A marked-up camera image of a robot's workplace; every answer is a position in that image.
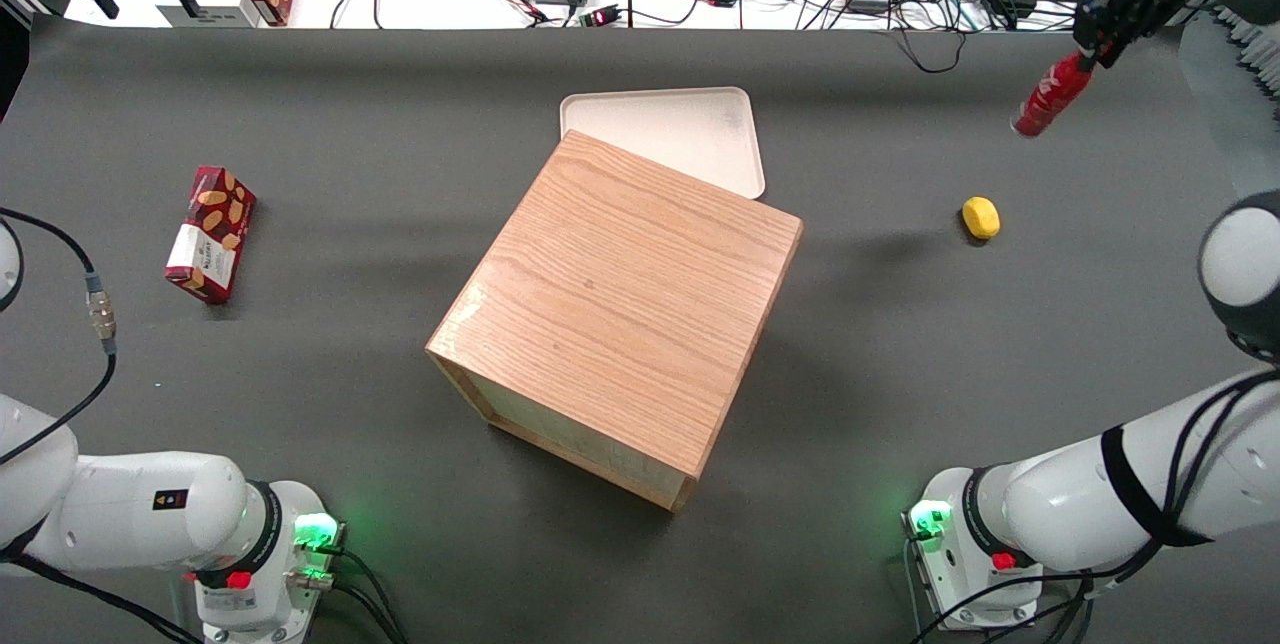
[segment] gray mat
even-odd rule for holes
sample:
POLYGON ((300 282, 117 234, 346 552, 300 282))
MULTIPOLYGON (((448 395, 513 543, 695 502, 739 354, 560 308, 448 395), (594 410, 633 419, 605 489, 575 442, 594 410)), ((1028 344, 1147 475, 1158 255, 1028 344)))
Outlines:
MULTIPOLYGON (((913 44, 940 65, 955 38, 913 44)), ((1070 46, 973 37, 959 69, 924 76, 869 33, 42 20, 0 125, 3 201, 77 234, 118 306, 120 371, 76 423, 83 452, 218 452, 315 485, 416 643, 905 643, 897 512, 928 476, 1096 434, 1248 365, 1196 280, 1231 187, 1176 51, 1140 44, 1043 138, 1010 132, 1070 46), (750 93, 765 198, 806 234, 672 519, 486 429, 422 344, 554 147, 563 96, 699 85, 750 93), (219 310, 161 278, 198 164, 264 202, 219 310), (978 193, 1005 220, 986 248, 956 229, 978 193)), ((101 356, 73 257, 22 234, 0 380, 59 412, 101 356)), ((1270 640, 1268 534, 1162 554, 1100 600, 1089 641, 1270 640)), ((172 575, 92 579, 170 611, 172 575)), ((6 643, 156 640, 45 583, 0 580, 0 600, 6 643)), ((375 641, 365 621, 329 597, 312 640, 375 641)))

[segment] white tray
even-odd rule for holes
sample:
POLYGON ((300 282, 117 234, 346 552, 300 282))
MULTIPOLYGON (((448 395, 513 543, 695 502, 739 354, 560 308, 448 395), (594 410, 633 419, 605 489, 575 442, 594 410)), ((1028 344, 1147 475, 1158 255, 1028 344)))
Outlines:
POLYGON ((764 193, 751 100, 737 87, 573 93, 561 137, 570 129, 746 198, 764 193))

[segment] wood grain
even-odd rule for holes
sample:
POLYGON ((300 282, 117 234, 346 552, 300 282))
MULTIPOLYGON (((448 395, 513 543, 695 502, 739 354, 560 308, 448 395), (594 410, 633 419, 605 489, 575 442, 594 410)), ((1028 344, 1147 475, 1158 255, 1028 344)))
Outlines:
MULTIPOLYGON (((801 230, 795 216, 571 132, 426 348, 490 421, 493 392, 472 399, 476 383, 451 366, 684 475, 675 492, 659 488, 676 502, 707 463, 801 230)), ((535 434, 600 466, 613 456, 579 451, 593 444, 566 440, 564 428, 535 434)))

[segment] yellow sponge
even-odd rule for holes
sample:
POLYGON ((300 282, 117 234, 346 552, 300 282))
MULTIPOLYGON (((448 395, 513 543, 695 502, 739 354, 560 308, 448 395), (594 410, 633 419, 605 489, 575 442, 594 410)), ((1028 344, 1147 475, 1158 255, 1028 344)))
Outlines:
POLYGON ((991 239, 1000 234, 1000 213, 996 211, 991 198, 970 197, 964 207, 960 207, 960 215, 964 216, 964 225, 974 239, 991 239))

